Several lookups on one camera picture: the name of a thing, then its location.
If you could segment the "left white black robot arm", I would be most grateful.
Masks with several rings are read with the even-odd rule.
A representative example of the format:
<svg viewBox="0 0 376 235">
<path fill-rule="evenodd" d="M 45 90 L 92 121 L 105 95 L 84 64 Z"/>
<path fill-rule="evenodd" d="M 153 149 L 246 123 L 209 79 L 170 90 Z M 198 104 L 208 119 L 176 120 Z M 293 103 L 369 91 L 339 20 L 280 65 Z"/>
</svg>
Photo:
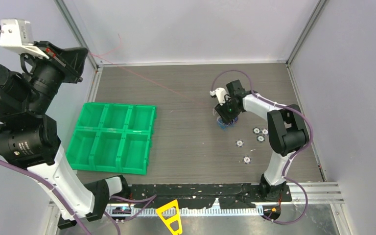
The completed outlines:
<svg viewBox="0 0 376 235">
<path fill-rule="evenodd" d="M 37 55 L 19 52 L 22 72 L 0 64 L 0 165 L 33 179 L 61 212 L 60 229 L 106 215 L 113 197 L 131 195 L 121 175 L 83 184 L 67 161 L 57 123 L 47 110 L 63 83 L 82 81 L 88 50 L 34 42 Z"/>
</svg>

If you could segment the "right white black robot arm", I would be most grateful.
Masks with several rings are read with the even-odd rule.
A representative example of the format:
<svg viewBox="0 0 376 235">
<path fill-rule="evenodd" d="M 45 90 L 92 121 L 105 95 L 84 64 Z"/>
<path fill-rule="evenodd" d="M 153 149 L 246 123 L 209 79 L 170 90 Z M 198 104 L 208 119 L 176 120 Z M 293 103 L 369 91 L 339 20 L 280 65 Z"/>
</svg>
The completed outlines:
<svg viewBox="0 0 376 235">
<path fill-rule="evenodd" d="M 212 89 L 210 96 L 218 100 L 214 109 L 224 124 L 234 122 L 244 112 L 253 113 L 267 122 L 272 155 L 261 176 L 259 193 L 266 201 L 279 198 L 285 189 L 293 158 L 309 142 L 299 106 L 278 104 L 253 90 L 247 91 L 239 80 L 228 83 L 226 88 Z"/>
</svg>

